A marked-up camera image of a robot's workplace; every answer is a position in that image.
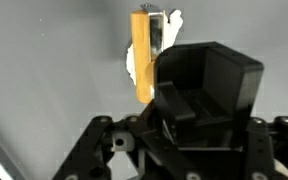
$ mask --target gray wall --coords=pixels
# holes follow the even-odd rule
[[[129,14],[142,3],[0,0],[0,143],[27,179],[51,178],[96,114],[144,108],[124,60]],[[262,61],[254,115],[288,114],[287,0],[155,4],[183,11],[177,43],[216,40]]]

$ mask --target yellow wooden stick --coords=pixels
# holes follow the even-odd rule
[[[132,12],[131,29],[136,72],[136,96],[140,102],[147,104],[151,101],[151,83],[150,79],[146,77],[146,68],[151,63],[148,13],[143,10]]]

